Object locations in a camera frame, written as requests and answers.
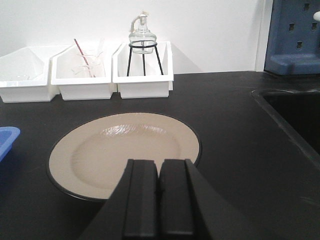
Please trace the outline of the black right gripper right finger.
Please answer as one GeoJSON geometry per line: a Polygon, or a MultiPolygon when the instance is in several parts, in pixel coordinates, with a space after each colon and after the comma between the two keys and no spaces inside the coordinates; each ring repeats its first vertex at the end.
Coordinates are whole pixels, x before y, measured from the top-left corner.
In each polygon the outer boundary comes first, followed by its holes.
{"type": "Polygon", "coordinates": [[[235,214],[212,214],[205,221],[190,186],[186,162],[166,159],[160,170],[160,238],[162,240],[245,240],[247,231],[235,214]]]}

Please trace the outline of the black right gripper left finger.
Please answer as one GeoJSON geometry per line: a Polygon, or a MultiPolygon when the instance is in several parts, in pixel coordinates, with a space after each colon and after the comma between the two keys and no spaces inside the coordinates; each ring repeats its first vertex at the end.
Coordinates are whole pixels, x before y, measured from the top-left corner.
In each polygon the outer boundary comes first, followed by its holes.
{"type": "Polygon", "coordinates": [[[155,162],[129,159],[115,190],[79,239],[158,239],[157,190],[155,162]]]}

